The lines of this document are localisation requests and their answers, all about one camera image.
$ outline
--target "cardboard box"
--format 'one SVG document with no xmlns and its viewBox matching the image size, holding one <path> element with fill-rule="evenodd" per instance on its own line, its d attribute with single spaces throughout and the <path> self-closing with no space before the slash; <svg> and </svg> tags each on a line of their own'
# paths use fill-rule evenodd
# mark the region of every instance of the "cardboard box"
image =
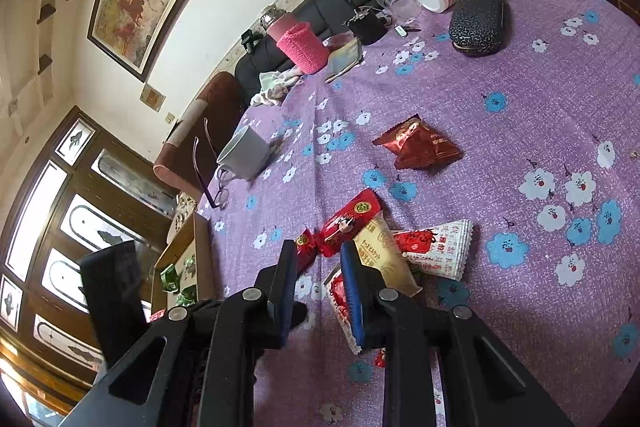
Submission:
<svg viewBox="0 0 640 427">
<path fill-rule="evenodd" d="M 151 286 L 152 313 L 175 306 L 178 293 L 162 291 L 160 280 L 160 272 L 171 263 L 175 265 L 180 276 L 180 289 L 195 284 L 198 301 L 218 298 L 216 273 L 210 247 L 209 221 L 194 212 L 187 218 L 174 240 L 164 249 L 156 262 Z M 195 270 L 186 270 L 184 263 L 191 257 L 195 257 Z"/>
</svg>

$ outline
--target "bag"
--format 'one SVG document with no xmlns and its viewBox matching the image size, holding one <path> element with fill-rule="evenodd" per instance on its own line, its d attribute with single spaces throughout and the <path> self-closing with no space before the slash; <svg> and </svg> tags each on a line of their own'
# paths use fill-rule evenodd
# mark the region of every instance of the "bag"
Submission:
<svg viewBox="0 0 640 427">
<path fill-rule="evenodd" d="M 457 0 L 449 35 L 454 49 L 469 57 L 497 52 L 504 40 L 504 1 Z"/>
</svg>

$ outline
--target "table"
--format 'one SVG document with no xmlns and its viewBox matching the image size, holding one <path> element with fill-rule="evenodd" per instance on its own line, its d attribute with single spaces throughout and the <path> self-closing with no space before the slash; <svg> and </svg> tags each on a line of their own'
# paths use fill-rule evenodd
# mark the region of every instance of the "table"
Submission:
<svg viewBox="0 0 640 427">
<path fill-rule="evenodd" d="M 249 108 L 240 125 L 284 146 L 232 182 L 224 210 L 198 212 L 226 295 L 367 186 L 391 229 L 473 220 L 462 282 L 427 277 L 425 301 L 468 303 L 577 426 L 595 426 L 640 358 L 640 30 L 604 0 L 506 1 L 496 55 L 459 54 L 450 13 L 425 11 L 420 33 L 389 32 L 333 83 L 320 72 L 282 107 Z M 464 157 L 396 171 L 371 141 L 415 113 Z M 322 291 L 338 263 L 318 257 L 298 280 L 308 319 L 257 365 L 256 425 L 380 424 L 384 371 L 351 354 Z"/>
</svg>

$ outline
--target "blue flower print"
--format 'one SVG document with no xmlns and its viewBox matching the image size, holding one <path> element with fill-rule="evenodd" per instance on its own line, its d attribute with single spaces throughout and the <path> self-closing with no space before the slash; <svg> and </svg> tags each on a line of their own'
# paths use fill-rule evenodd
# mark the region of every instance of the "blue flower print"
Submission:
<svg viewBox="0 0 640 427">
<path fill-rule="evenodd" d="M 341 151 L 344 151 L 355 141 L 355 139 L 356 136 L 352 132 L 344 132 L 340 134 L 340 145 L 338 146 L 338 148 Z"/>
<path fill-rule="evenodd" d="M 462 282 L 448 279 L 438 279 L 436 285 L 438 302 L 447 308 L 453 308 L 459 304 L 466 304 L 469 301 L 469 290 Z"/>
<path fill-rule="evenodd" d="M 399 201 L 411 201 L 418 193 L 415 183 L 396 182 L 389 189 L 391 195 Z"/>
<path fill-rule="evenodd" d="M 572 220 L 564 235 L 574 247 L 586 245 L 591 238 L 591 221 L 586 218 L 576 217 Z"/>
<path fill-rule="evenodd" d="M 583 15 L 584 20 L 590 22 L 592 24 L 597 24 L 600 22 L 600 15 L 593 10 L 587 10 Z"/>
<path fill-rule="evenodd" d="M 409 73 L 413 73 L 413 71 L 414 71 L 414 65 L 412 64 L 405 64 L 404 66 L 400 66 L 399 68 L 396 68 L 397 74 L 409 74 Z"/>
<path fill-rule="evenodd" d="M 494 91 L 484 99 L 484 107 L 489 112 L 500 112 L 507 107 L 507 97 L 503 92 Z"/>
<path fill-rule="evenodd" d="M 529 245 L 519 240 L 517 233 L 497 233 L 486 244 L 489 262 L 500 265 L 500 268 L 511 268 L 524 263 L 524 256 Z"/>
<path fill-rule="evenodd" d="M 282 237 L 282 229 L 273 229 L 273 232 L 271 232 L 271 240 L 272 241 L 279 241 L 280 238 Z"/>
<path fill-rule="evenodd" d="M 369 169 L 362 175 L 362 183 L 369 188 L 380 188 L 385 182 L 385 175 L 378 169 Z"/>
<path fill-rule="evenodd" d="M 613 351 L 619 359 L 626 359 L 629 357 L 631 353 L 636 349 L 638 345 L 638 337 L 640 337 L 640 332 L 636 325 L 634 324 L 625 324 L 620 328 L 620 333 L 618 333 L 611 341 L 611 347 L 613 347 Z"/>
<path fill-rule="evenodd" d="M 249 196 L 244 204 L 245 210 L 254 210 L 255 205 L 258 203 L 258 200 L 255 199 L 255 196 Z"/>
<path fill-rule="evenodd" d="M 368 382 L 373 374 L 373 366 L 363 360 L 356 360 L 347 366 L 347 373 L 352 382 Z"/>
<path fill-rule="evenodd" d="M 335 151 L 340 147 L 340 138 L 334 138 L 326 145 L 326 148 L 330 151 Z"/>
<path fill-rule="evenodd" d="M 622 210 L 616 200 L 605 201 L 596 217 L 598 224 L 598 243 L 610 245 L 620 233 Z"/>
</svg>

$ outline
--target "red snack package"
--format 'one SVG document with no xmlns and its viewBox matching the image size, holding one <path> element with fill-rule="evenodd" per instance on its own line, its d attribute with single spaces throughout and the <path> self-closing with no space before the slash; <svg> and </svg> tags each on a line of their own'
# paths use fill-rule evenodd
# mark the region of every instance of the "red snack package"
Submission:
<svg viewBox="0 0 640 427">
<path fill-rule="evenodd" d="M 300 275 L 311 266 L 318 253 L 316 241 L 309 229 L 305 229 L 296 239 L 296 249 L 298 250 L 298 275 Z"/>
<path fill-rule="evenodd" d="M 366 188 L 353 200 L 327 220 L 314 236 L 316 245 L 324 257 L 340 251 L 341 245 L 356 234 L 380 211 L 380 202 L 370 188 Z"/>
<path fill-rule="evenodd" d="M 417 114 L 373 140 L 397 155 L 396 169 L 424 169 L 457 160 L 462 152 L 442 134 L 428 127 Z"/>
</svg>

